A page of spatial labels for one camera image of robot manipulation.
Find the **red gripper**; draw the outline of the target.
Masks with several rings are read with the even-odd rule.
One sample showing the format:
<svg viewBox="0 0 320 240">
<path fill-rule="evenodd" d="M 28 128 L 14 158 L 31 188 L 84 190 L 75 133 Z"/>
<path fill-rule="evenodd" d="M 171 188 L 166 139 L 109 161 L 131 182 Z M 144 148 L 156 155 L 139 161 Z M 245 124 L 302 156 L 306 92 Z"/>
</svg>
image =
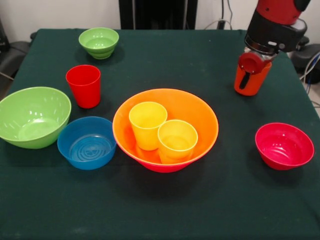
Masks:
<svg viewBox="0 0 320 240">
<path fill-rule="evenodd" d="M 255 51 L 249 51 L 244 52 L 239 57 L 238 65 L 245 71 L 245 74 L 239 84 L 239 89 L 243 90 L 250 80 L 251 74 L 258 74 L 263 70 L 265 67 L 265 60 L 261 54 Z"/>
</svg>

